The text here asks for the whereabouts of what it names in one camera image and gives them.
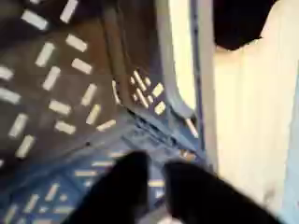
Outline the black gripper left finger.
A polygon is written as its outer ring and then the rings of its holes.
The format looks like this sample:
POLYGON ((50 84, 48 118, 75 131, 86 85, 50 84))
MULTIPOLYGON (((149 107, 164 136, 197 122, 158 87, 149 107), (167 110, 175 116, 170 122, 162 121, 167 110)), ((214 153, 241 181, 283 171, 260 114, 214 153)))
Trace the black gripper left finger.
POLYGON ((133 151, 117 160, 62 224, 135 224, 148 203, 149 156, 133 151))

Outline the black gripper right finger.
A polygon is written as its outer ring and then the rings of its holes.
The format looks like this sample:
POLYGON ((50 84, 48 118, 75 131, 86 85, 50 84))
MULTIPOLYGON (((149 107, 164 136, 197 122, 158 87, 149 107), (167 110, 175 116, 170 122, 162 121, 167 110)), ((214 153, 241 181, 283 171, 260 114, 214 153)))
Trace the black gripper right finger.
POLYGON ((164 166, 169 212, 184 224, 282 224, 249 197, 200 166, 164 166))

